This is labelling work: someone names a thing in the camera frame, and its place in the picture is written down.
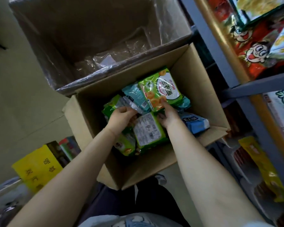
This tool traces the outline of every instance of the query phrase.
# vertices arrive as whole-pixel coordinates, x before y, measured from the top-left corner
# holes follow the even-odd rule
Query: black pants
[[[138,194],[135,203],[135,189],[113,190],[100,184],[100,192],[80,217],[79,223],[89,217],[100,215],[124,216],[138,212],[148,212],[167,217],[183,227],[190,227],[183,217],[170,192],[159,185],[155,177],[137,184]]]

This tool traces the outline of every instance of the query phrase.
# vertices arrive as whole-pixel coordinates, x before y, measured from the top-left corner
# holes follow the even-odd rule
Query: hand
[[[109,129],[116,137],[127,127],[130,120],[136,119],[137,111],[131,107],[119,107],[111,114],[106,128]]]
[[[166,101],[161,99],[161,103],[165,108],[165,115],[159,113],[157,116],[158,121],[164,126],[166,129],[172,126],[174,123],[182,122],[178,112],[170,106]]]

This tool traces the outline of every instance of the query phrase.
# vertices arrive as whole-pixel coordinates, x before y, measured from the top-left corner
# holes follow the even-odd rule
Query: forearm
[[[167,129],[178,164],[204,226],[242,226],[262,220],[229,172],[198,142],[183,122]]]
[[[72,226],[115,138],[111,131],[103,129],[84,151],[23,207],[9,226]]]

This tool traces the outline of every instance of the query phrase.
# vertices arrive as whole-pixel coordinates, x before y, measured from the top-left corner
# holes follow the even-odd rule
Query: white t-shirt
[[[90,217],[79,227],[182,227],[182,225],[153,213],[133,213],[126,216],[102,215]],[[252,222],[242,227],[273,227],[264,222]]]

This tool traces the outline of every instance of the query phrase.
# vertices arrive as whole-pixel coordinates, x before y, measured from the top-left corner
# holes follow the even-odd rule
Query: tiled floor
[[[11,165],[45,143],[72,135],[62,113],[68,98],[47,84],[8,0],[0,0],[0,183],[15,176]],[[191,226],[202,226],[178,165],[162,172]]]

